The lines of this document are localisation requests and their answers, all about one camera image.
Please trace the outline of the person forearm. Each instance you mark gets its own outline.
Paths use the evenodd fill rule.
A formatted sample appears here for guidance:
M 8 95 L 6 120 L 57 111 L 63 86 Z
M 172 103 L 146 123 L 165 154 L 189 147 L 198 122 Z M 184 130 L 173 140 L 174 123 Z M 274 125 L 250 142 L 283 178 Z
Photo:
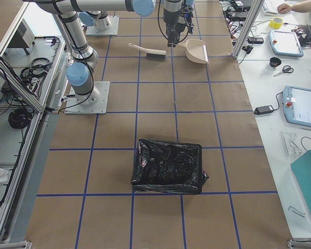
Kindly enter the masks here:
M 307 0 L 307 1 L 294 4 L 290 7 L 290 10 L 299 12 L 299 13 L 311 12 L 311 0 Z

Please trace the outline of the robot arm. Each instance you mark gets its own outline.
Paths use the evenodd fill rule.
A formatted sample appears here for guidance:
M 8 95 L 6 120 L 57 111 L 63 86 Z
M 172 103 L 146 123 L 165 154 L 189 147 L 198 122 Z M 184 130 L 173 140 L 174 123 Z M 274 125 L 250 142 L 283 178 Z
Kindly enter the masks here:
M 168 47 L 176 47 L 188 34 L 193 34 L 194 1 L 163 1 L 163 21 Z
M 155 8 L 155 1 L 34 1 L 42 10 L 53 14 L 57 24 L 70 45 L 74 63 L 66 70 L 68 82 L 73 87 L 78 102 L 90 99 L 98 93 L 94 91 L 93 71 L 97 65 L 97 53 L 89 45 L 78 14 L 91 11 L 129 11 L 139 16 L 149 16 Z

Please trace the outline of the person hand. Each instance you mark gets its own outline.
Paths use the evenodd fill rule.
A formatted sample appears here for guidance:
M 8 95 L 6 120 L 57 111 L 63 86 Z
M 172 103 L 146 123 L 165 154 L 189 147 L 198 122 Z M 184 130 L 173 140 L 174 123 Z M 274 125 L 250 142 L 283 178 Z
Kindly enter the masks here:
M 277 11 L 279 14 L 286 14 L 291 11 L 292 6 L 287 3 L 282 3 L 279 6 L 277 6 Z

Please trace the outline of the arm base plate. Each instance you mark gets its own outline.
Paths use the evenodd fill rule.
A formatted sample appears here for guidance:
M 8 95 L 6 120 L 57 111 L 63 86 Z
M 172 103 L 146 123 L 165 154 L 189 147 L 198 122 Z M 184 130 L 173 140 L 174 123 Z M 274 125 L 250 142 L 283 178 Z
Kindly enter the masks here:
M 95 21 L 86 31 L 87 36 L 117 36 L 119 27 L 118 16 L 107 16 Z
M 74 96 L 67 100 L 64 113 L 68 115 L 106 114 L 109 89 L 109 81 L 95 81 L 90 95 L 75 94 L 71 87 L 69 93 Z

